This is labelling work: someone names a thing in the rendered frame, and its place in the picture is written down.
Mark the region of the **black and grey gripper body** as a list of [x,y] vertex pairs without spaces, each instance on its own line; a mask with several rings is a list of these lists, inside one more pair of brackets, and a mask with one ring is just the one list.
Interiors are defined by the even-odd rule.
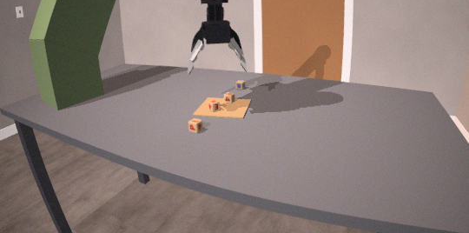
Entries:
[[208,23],[201,24],[202,43],[203,38],[206,44],[230,43],[230,22],[222,20],[222,3],[228,3],[228,0],[201,0],[201,3],[208,4]]

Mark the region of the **peach flat mat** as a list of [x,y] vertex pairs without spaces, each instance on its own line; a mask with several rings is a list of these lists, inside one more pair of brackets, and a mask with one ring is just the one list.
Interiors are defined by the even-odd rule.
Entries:
[[[217,100],[220,102],[220,110],[213,112],[208,109],[208,101],[211,100]],[[224,98],[208,97],[205,102],[198,108],[198,110],[193,114],[193,116],[243,119],[250,103],[251,99],[235,99],[233,103],[224,103]]]

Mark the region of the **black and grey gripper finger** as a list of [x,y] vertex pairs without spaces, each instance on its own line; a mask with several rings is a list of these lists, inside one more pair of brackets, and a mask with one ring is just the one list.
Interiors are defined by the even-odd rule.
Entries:
[[190,52],[190,58],[188,63],[188,75],[190,74],[191,70],[194,68],[194,60],[197,60],[197,55],[200,51],[204,49],[204,43],[202,43],[202,35],[201,35],[201,28],[195,34],[195,37],[192,42],[192,48]]
[[[232,28],[230,27],[230,43],[228,43],[228,47],[236,53],[236,57],[240,59],[241,66],[247,72],[247,65],[245,61],[245,57],[243,55],[243,51],[241,48],[241,43],[238,35]],[[238,57],[239,56],[239,57]]]

